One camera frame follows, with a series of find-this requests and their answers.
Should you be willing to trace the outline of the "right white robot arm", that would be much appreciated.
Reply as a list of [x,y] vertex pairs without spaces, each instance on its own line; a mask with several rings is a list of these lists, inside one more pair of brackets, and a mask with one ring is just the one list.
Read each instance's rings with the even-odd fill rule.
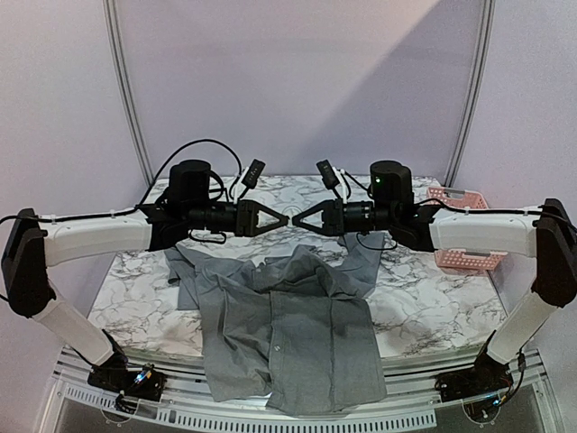
[[576,228],[556,198],[513,209],[454,208],[434,199],[418,204],[329,199],[294,216],[292,223],[324,236],[386,231],[416,252],[505,253],[504,263],[490,274],[498,294],[513,282],[527,288],[506,298],[507,317],[486,345],[489,358],[466,374],[466,385],[475,393],[498,382],[499,364],[513,360],[549,317],[576,297]]

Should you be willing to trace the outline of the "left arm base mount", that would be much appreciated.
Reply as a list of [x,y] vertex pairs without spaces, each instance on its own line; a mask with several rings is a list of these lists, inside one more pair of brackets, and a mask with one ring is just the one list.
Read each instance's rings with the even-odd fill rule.
[[93,366],[87,378],[90,386],[128,397],[160,401],[168,377],[153,364],[130,370],[123,356],[112,357],[102,365]]

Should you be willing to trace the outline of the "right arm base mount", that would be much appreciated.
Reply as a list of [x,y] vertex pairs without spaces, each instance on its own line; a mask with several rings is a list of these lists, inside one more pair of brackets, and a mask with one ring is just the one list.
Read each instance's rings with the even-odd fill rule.
[[439,392],[442,402],[468,399],[475,396],[491,394],[513,383],[510,370],[489,367],[470,367],[435,377],[435,390]]

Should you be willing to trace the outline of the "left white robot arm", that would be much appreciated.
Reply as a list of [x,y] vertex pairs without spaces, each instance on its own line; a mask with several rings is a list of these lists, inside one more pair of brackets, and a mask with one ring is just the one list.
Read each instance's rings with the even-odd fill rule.
[[59,336],[116,392],[134,382],[133,370],[118,358],[105,332],[63,298],[48,270],[63,263],[109,253],[170,249],[195,230],[255,237],[286,226],[286,216],[253,200],[217,202],[178,214],[159,205],[88,216],[38,216],[21,210],[1,259],[6,301],[11,310]]

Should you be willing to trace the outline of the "grey button shirt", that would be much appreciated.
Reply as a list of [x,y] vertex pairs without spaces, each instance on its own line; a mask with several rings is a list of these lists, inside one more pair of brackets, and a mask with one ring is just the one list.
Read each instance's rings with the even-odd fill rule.
[[262,263],[185,246],[165,257],[178,307],[200,314],[205,372],[216,401],[264,396],[291,416],[335,413],[386,395],[367,295],[382,234],[340,239],[333,266],[308,245]]

